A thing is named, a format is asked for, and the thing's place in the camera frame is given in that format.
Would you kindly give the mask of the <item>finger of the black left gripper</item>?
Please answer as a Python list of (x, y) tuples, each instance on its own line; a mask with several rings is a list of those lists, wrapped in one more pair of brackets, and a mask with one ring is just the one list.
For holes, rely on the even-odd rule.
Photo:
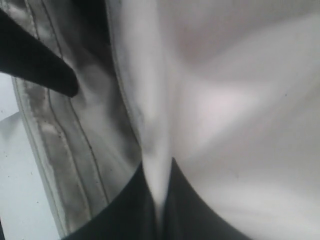
[(75, 72), (3, 10), (0, 11), (0, 71), (71, 98), (78, 94)]

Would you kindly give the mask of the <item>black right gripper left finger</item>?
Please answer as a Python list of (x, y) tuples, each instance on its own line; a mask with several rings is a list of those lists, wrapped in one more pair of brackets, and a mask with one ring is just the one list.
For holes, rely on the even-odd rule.
[(155, 206), (140, 164), (120, 194), (66, 240), (156, 240)]

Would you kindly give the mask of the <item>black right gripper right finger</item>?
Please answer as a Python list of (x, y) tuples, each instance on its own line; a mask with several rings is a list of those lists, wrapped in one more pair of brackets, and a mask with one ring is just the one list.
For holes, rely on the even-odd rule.
[(239, 211), (238, 226), (211, 209), (191, 186), (175, 159), (171, 162), (168, 193), (163, 213), (163, 240), (318, 240), (315, 229), (294, 221), (289, 226), (263, 219), (260, 212)]

